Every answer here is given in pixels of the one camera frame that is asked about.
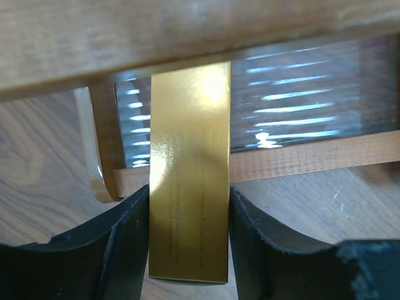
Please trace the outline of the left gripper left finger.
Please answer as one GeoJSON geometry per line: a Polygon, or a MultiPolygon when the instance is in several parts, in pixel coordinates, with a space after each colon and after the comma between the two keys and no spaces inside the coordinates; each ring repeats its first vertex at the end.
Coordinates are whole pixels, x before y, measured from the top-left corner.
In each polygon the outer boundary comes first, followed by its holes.
{"type": "Polygon", "coordinates": [[[1,245],[1,299],[139,299],[149,249],[149,187],[53,236],[1,245]]]}

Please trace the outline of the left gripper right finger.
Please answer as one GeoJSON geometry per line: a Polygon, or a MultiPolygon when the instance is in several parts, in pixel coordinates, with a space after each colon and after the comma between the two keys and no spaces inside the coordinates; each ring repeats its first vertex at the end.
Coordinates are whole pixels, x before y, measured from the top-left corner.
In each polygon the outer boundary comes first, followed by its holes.
{"type": "Polygon", "coordinates": [[[229,237],[239,299],[399,299],[399,240],[328,244],[232,187],[229,237]]]}

